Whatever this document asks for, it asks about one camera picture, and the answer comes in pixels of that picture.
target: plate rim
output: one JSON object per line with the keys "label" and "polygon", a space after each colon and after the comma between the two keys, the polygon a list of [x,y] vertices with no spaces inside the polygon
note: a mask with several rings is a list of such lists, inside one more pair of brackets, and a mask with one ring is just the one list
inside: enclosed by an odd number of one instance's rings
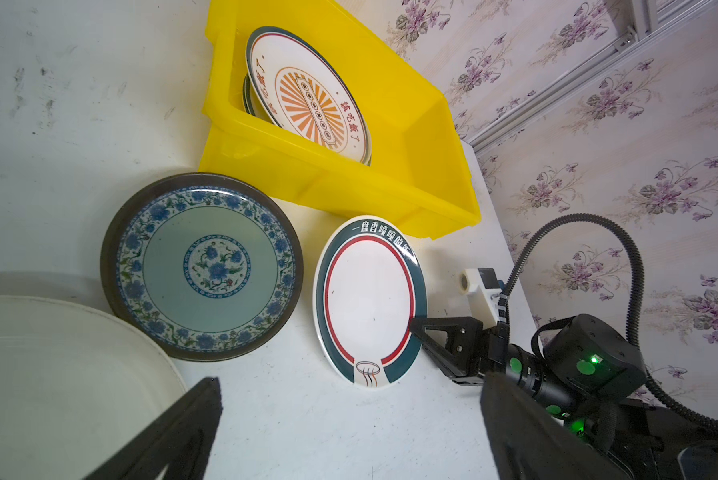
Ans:
{"label": "plate rim", "polygon": [[[322,353],[324,354],[324,356],[326,357],[326,360],[328,361],[328,363],[329,363],[330,366],[332,367],[332,370],[334,370],[335,373],[337,373],[338,377],[340,377],[341,379],[343,379],[343,380],[345,380],[346,382],[350,383],[351,385],[353,385],[353,386],[356,387],[357,389],[362,389],[362,390],[366,390],[366,389],[369,389],[369,390],[379,390],[379,389],[388,388],[388,387],[394,385],[395,383],[397,383],[399,380],[403,379],[403,378],[406,376],[406,374],[412,369],[412,365],[410,365],[410,368],[408,368],[407,370],[405,370],[404,373],[403,373],[398,379],[394,380],[393,382],[388,382],[386,385],[383,385],[383,386],[380,386],[380,387],[362,386],[362,385],[359,384],[359,383],[351,382],[349,379],[345,378],[345,376],[343,375],[343,373],[342,373],[340,370],[338,370],[337,366],[335,365],[334,361],[332,360],[332,357],[330,356],[330,354],[329,354],[328,351],[326,350],[326,347],[325,347],[325,344],[324,344],[324,338],[322,338],[321,329],[319,328],[319,317],[318,317],[318,315],[317,315],[317,313],[316,313],[316,312],[317,312],[317,310],[316,310],[316,299],[317,299],[317,297],[316,297],[316,296],[317,296],[317,291],[318,291],[318,290],[317,290],[317,285],[318,285],[318,282],[319,282],[319,271],[321,270],[321,264],[324,262],[324,255],[326,254],[326,251],[327,251],[327,249],[329,248],[329,246],[332,244],[332,241],[335,239],[335,236],[337,236],[341,231],[343,231],[343,229],[344,229],[346,226],[348,226],[348,225],[350,225],[350,224],[356,222],[357,220],[379,220],[379,221],[382,221],[384,224],[387,224],[388,226],[392,226],[394,229],[396,229],[396,232],[402,234],[402,237],[404,238],[404,240],[407,240],[407,238],[406,238],[406,236],[404,235],[404,233],[402,233],[401,230],[399,230],[399,228],[398,228],[396,225],[392,224],[391,222],[389,222],[388,220],[386,220],[385,218],[380,217],[380,216],[375,216],[375,215],[358,215],[358,216],[354,216],[354,217],[348,219],[347,221],[343,222],[342,225],[340,225],[340,226],[338,226],[337,228],[335,228],[335,231],[332,233],[332,235],[330,235],[330,238],[329,238],[329,239],[327,240],[327,242],[325,243],[324,248],[322,249],[321,254],[319,255],[319,261],[316,262],[316,270],[315,270],[315,272],[314,272],[314,287],[313,287],[313,293],[312,293],[312,295],[311,295],[311,309],[312,309],[312,313],[313,313],[313,317],[314,317],[314,327],[315,327],[315,330],[316,330],[316,337],[319,339],[319,346],[321,347],[321,351],[322,351]],[[412,251],[412,254],[415,256],[415,258],[416,258],[416,260],[417,260],[417,254],[415,254],[415,252],[414,252],[414,250],[412,250],[412,248],[410,248],[410,250]],[[424,278],[424,277],[423,277],[423,289],[425,290],[425,278]],[[427,299],[427,296],[428,296],[428,293],[427,293],[427,290],[426,290],[426,314],[427,314],[427,311],[428,311],[428,299]],[[421,347],[422,347],[422,346],[419,346],[419,347],[418,347],[418,355],[420,354]]]}
{"label": "plate rim", "polygon": [[[275,324],[272,325],[270,329],[260,335],[260,337],[238,349],[233,349],[231,351],[192,352],[189,350],[182,350],[170,343],[164,342],[163,340],[153,338],[147,331],[141,328],[136,317],[129,312],[126,303],[118,291],[116,281],[116,255],[120,240],[129,225],[129,221],[138,212],[140,212],[144,206],[153,201],[153,199],[180,188],[206,187],[213,185],[249,195],[260,203],[260,205],[268,208],[268,210],[276,216],[278,221],[281,223],[282,230],[284,230],[287,234],[292,245],[295,262],[295,279],[292,287],[292,297],[289,302],[287,302],[287,305],[282,309],[281,317]],[[300,299],[300,293],[303,286],[303,274],[303,251],[300,247],[300,239],[297,237],[297,233],[295,228],[292,226],[289,217],[287,217],[278,204],[276,204],[276,202],[274,202],[273,199],[268,197],[265,193],[258,190],[258,188],[255,188],[237,178],[204,172],[171,175],[169,177],[156,180],[155,182],[152,182],[138,190],[138,192],[124,202],[123,206],[119,208],[116,215],[111,220],[111,223],[108,224],[108,229],[105,232],[100,252],[100,277],[103,284],[103,292],[105,294],[105,299],[114,314],[123,321],[133,325],[134,328],[142,331],[143,334],[151,338],[151,340],[161,347],[162,350],[164,350],[170,357],[193,362],[218,362],[220,360],[233,359],[256,350],[274,338],[279,330],[284,327],[284,324],[290,319],[292,312],[295,310],[295,307]]]}
{"label": "plate rim", "polygon": [[260,120],[269,121],[273,123],[273,119],[270,118],[270,115],[268,114],[268,110],[265,108],[265,105],[260,102],[260,104],[263,104],[264,109],[263,112],[266,115],[266,118],[258,117],[258,115],[255,113],[254,104],[252,103],[252,81],[250,80],[250,75],[245,74],[244,75],[244,82],[242,82],[241,85],[241,101],[244,103],[244,111],[247,112],[247,114],[252,115],[255,118],[259,118]]}
{"label": "plate rim", "polygon": [[268,117],[270,117],[271,121],[274,122],[274,125],[276,125],[279,128],[282,128],[286,131],[287,128],[279,123],[279,121],[276,119],[276,117],[273,116],[273,114],[270,112],[270,109],[268,108],[268,105],[263,101],[263,95],[261,92],[258,91],[258,85],[255,82],[252,82],[252,45],[255,44],[255,42],[258,40],[260,36],[267,33],[278,33],[282,34],[285,37],[289,37],[292,40],[295,40],[296,42],[302,44],[304,47],[306,47],[307,50],[309,50],[312,54],[314,54],[319,60],[321,60],[326,67],[332,72],[332,74],[335,76],[338,82],[340,82],[341,85],[343,85],[343,89],[345,89],[346,93],[348,94],[348,97],[351,99],[352,102],[354,102],[354,107],[356,108],[356,112],[359,114],[359,119],[361,120],[362,126],[364,127],[364,136],[366,139],[365,147],[364,147],[364,155],[362,155],[361,161],[358,163],[366,166],[370,166],[372,162],[372,136],[370,135],[370,128],[367,126],[366,121],[364,120],[364,115],[361,113],[361,109],[359,108],[359,105],[356,103],[356,100],[354,99],[353,94],[351,93],[351,90],[348,89],[346,86],[346,83],[343,82],[343,79],[338,75],[335,68],[332,66],[331,63],[329,63],[326,58],[324,58],[321,53],[319,53],[314,47],[312,47],[308,42],[303,40],[302,38],[298,37],[296,34],[284,30],[280,27],[274,27],[274,26],[263,26],[258,27],[252,33],[250,34],[249,39],[247,40],[247,46],[245,47],[245,57],[247,60],[247,76],[250,79],[250,85],[252,86],[252,89],[254,90],[255,94],[258,96],[258,99],[260,100],[260,103],[263,105],[263,108],[265,109],[266,113],[268,114]]}
{"label": "plate rim", "polygon": [[183,377],[180,374],[180,371],[175,366],[175,364],[172,361],[172,359],[170,358],[170,356],[167,355],[167,353],[164,350],[162,350],[162,348],[159,347],[159,344],[157,344],[153,338],[151,338],[145,332],[143,332],[136,326],[130,324],[129,322],[126,322],[110,313],[92,308],[90,306],[83,305],[81,303],[67,302],[65,300],[57,300],[57,299],[53,299],[53,298],[47,298],[44,296],[0,295],[0,300],[20,300],[20,301],[26,301],[26,302],[53,303],[55,305],[68,306],[71,308],[75,308],[77,310],[84,310],[85,312],[99,316],[106,321],[114,322],[114,324],[119,325],[119,326],[125,328],[127,331],[133,332],[134,334],[138,335],[141,338],[141,340],[145,340],[146,343],[151,348],[153,348],[153,350],[156,351],[156,353],[162,358],[162,360],[164,360],[166,362],[167,366],[174,374],[174,377],[178,380],[178,383],[180,384],[181,389],[183,389],[183,393],[186,393],[186,391],[188,390],[188,388],[185,385],[185,380],[183,380]]}

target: blue floral pattern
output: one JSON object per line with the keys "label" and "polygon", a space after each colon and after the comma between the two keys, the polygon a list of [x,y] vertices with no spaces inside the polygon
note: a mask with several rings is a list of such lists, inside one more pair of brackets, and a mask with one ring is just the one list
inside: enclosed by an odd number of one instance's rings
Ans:
{"label": "blue floral pattern", "polygon": [[[223,332],[198,332],[186,329],[167,318],[154,308],[143,277],[145,250],[153,232],[180,212],[210,205],[229,208],[250,218],[267,234],[277,257],[277,283],[266,306],[249,322]],[[191,263],[191,254],[195,254],[195,264]],[[279,320],[294,292],[295,254],[284,228],[265,206],[245,195],[221,187],[186,187],[162,195],[145,206],[122,235],[117,260],[119,292],[130,314],[143,331],[158,340],[192,352],[227,351],[255,341]],[[229,293],[229,287],[232,288],[230,294],[236,289],[240,290],[244,286],[244,279],[239,281],[239,275],[248,277],[250,272],[246,251],[226,236],[210,235],[197,240],[193,250],[189,250],[188,260],[189,268],[200,263],[206,264],[198,266],[194,276],[199,278],[200,271],[201,279],[206,278],[209,286],[202,286],[200,282],[196,283],[196,280],[194,284],[199,285],[200,290],[203,288],[211,294],[218,294],[218,298]],[[242,265],[242,270],[234,272],[237,265]],[[231,285],[228,284],[229,279],[233,280]]]}
{"label": "blue floral pattern", "polygon": [[247,284],[251,271],[246,249],[225,235],[202,236],[183,258],[183,273],[188,284],[210,298],[226,298],[237,293]]}

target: black cable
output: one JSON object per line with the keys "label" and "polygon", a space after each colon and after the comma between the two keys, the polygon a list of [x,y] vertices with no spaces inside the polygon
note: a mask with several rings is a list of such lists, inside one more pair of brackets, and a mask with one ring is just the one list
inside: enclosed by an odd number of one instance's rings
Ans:
{"label": "black cable", "polygon": [[548,322],[544,326],[538,328],[537,331],[535,331],[535,335],[532,336],[532,340],[529,341],[529,345],[532,348],[532,353],[542,362],[544,362],[546,358],[543,356],[542,352],[540,352],[540,334],[547,330],[561,330],[570,323],[572,323],[574,319],[574,316],[570,316],[569,318],[556,320],[555,322]]}
{"label": "black cable", "polygon": [[[505,319],[508,327],[508,336],[510,336],[510,322],[508,319],[508,297],[511,295],[516,282],[518,281],[518,275],[524,270],[524,265],[527,263],[527,257],[529,253],[535,248],[541,238],[543,238],[548,232],[555,229],[558,226],[571,224],[573,222],[589,222],[592,224],[600,225],[611,231],[620,240],[620,243],[625,249],[625,253],[628,255],[628,261],[631,263],[631,295],[628,299],[628,313],[625,321],[625,339],[635,347],[639,347],[639,313],[642,311],[642,297],[644,296],[644,264],[642,264],[642,255],[639,253],[636,244],[631,239],[631,236],[623,230],[620,225],[609,218],[594,214],[570,214],[560,216],[555,220],[551,220],[547,224],[540,227],[535,232],[529,242],[524,246],[524,249],[518,256],[516,264],[513,267],[510,277],[506,286],[503,288],[503,294],[500,296],[498,305],[503,308],[498,309],[499,315]],[[698,424],[699,426],[709,430],[715,435],[718,435],[718,420],[715,418],[701,415],[690,408],[681,405],[679,402],[671,398],[669,394],[661,389],[660,385],[652,378],[652,375],[647,372],[647,381],[644,383],[654,397],[663,403],[667,408],[670,408],[680,416],[687,420]]]}
{"label": "black cable", "polygon": [[604,402],[598,406],[598,424],[594,447],[606,454],[614,442],[614,434],[618,425],[618,408],[612,402]]}

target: metal frame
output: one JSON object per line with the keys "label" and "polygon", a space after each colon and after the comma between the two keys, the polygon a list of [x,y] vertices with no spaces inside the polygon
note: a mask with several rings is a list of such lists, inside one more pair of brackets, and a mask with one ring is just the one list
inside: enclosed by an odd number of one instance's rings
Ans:
{"label": "metal frame", "polygon": [[680,28],[718,0],[674,0],[658,13],[656,0],[632,0],[634,25],[613,43],[580,66],[540,91],[531,100],[509,112],[500,121],[480,131],[469,143],[477,157],[484,149],[500,143],[533,120],[546,113],[558,101],[576,94],[584,85],[614,64],[640,54],[648,45]]}
{"label": "metal frame", "polygon": [[201,480],[222,411],[220,381],[205,377],[84,480]]}

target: yellow plastic crate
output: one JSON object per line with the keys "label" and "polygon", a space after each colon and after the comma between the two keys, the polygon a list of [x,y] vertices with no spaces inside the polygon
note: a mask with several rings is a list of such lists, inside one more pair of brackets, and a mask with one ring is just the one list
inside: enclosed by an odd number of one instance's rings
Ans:
{"label": "yellow plastic crate", "polygon": [[[244,111],[247,40],[262,26],[295,33],[332,64],[370,129],[370,167]],[[479,223],[444,95],[341,6],[331,0],[212,0],[206,35],[214,44],[204,102],[212,128],[199,171],[338,215],[382,216],[421,238]]]}

